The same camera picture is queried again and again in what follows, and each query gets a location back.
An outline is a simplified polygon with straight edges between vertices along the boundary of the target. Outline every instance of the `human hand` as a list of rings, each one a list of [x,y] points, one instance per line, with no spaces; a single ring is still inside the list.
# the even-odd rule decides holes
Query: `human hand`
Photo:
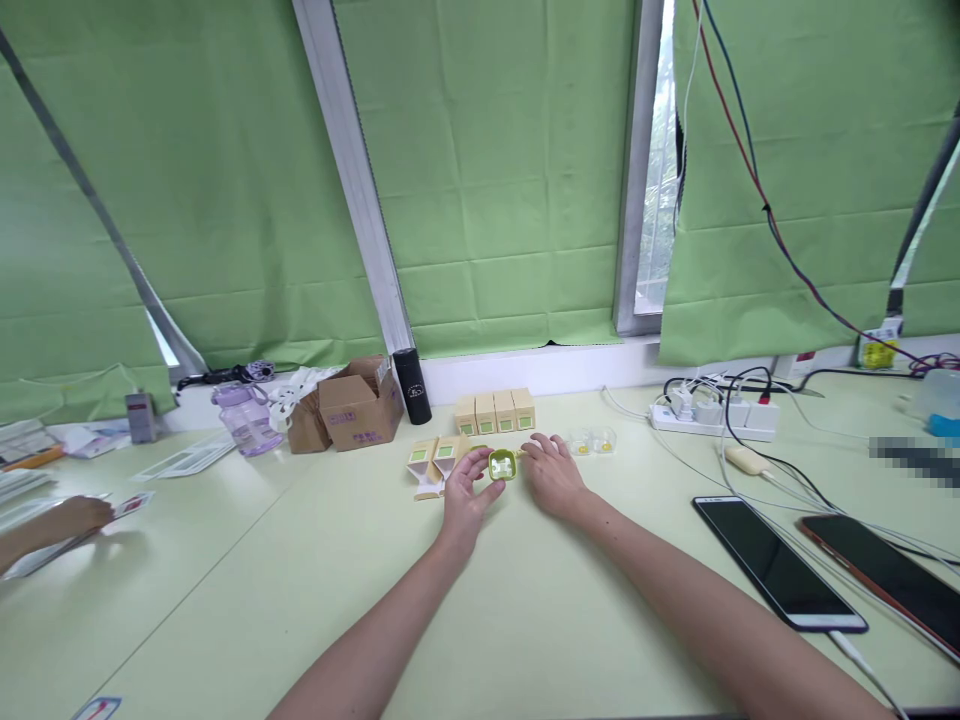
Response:
[[[492,448],[477,448],[466,454],[447,478],[443,493],[443,527],[437,543],[446,552],[457,553],[466,560],[477,544],[487,508],[500,497],[506,482],[490,483],[479,495],[473,490],[474,481],[483,477],[487,457]]]
[[[520,446],[524,476],[533,489],[533,499],[545,512],[561,520],[573,520],[584,501],[593,495],[583,484],[577,463],[559,435],[530,436],[536,442]]]
[[[111,520],[113,508],[110,503],[78,495],[38,515],[27,525],[36,547],[43,548],[99,530]]]

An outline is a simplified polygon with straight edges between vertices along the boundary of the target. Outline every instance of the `smartphone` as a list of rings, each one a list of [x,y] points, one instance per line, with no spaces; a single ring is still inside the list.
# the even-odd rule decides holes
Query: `smartphone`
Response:
[[[694,498],[693,506],[780,619],[795,630],[867,631],[857,615],[738,497]]]
[[[799,526],[874,595],[960,656],[960,593],[856,520],[817,515]]]

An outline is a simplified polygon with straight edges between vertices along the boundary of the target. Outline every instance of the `black bottle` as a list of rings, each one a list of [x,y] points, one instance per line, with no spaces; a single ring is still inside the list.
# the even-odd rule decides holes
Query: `black bottle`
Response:
[[[397,368],[397,377],[400,378],[400,389],[403,391],[403,401],[407,404],[410,422],[414,425],[430,422],[433,414],[430,412],[427,389],[423,386],[417,349],[397,350],[393,354],[393,365]]]

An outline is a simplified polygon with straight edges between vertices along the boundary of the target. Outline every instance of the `small cardboard box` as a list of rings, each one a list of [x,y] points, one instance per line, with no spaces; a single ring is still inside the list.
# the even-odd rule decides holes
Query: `small cardboard box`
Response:
[[[457,424],[457,431],[462,435],[478,435],[477,408],[473,395],[464,395],[457,400],[457,407],[453,411]]]
[[[440,438],[437,450],[433,455],[433,464],[437,466],[444,482],[460,462],[460,458],[470,452],[470,440],[466,435],[451,435]]]
[[[320,417],[339,452],[393,440],[403,398],[383,355],[356,358],[317,385]]]
[[[497,409],[497,432],[513,432],[517,429],[517,411],[513,408],[513,396],[509,390],[498,390],[493,394],[493,404]]]
[[[417,478],[418,483],[414,500],[428,500],[443,495],[443,474],[433,462],[436,452],[436,438],[416,442],[410,448],[407,470]]]
[[[533,407],[533,396],[526,388],[511,390],[513,407],[517,411],[517,430],[533,430],[537,427],[537,413]]]
[[[497,431],[497,410],[493,404],[493,393],[482,393],[475,399],[477,430],[481,435],[490,435]]]

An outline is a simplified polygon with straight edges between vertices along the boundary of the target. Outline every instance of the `green curtain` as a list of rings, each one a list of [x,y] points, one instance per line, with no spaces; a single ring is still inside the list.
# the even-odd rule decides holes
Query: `green curtain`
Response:
[[[0,2],[0,26],[210,365],[384,350],[289,0]]]
[[[0,423],[123,415],[134,384],[173,407],[130,274],[2,59],[0,252]],[[75,382],[116,363],[129,379]]]
[[[920,239],[903,289],[904,335],[960,331],[960,168]]]
[[[737,71],[760,179],[786,245],[841,315],[865,330],[878,327],[913,205],[957,102],[960,6],[943,0],[723,0],[711,7]],[[691,3],[677,0],[681,115],[696,27]],[[704,29],[737,115],[706,20]],[[699,365],[852,343],[854,334],[814,302],[777,249],[702,48],[688,115],[688,171],[661,362]],[[743,136],[739,120],[738,126]],[[955,228],[956,213],[950,217],[948,227]],[[931,245],[939,249],[922,246],[912,280],[931,263],[956,288],[957,244]],[[947,259],[949,270],[940,267]],[[908,315],[916,321],[911,330],[925,322],[928,329],[960,329],[955,294],[952,316],[944,307],[939,321],[917,320],[945,301],[936,295],[924,302],[922,292],[907,293],[913,306]]]
[[[423,355],[618,342],[633,0],[335,0]]]

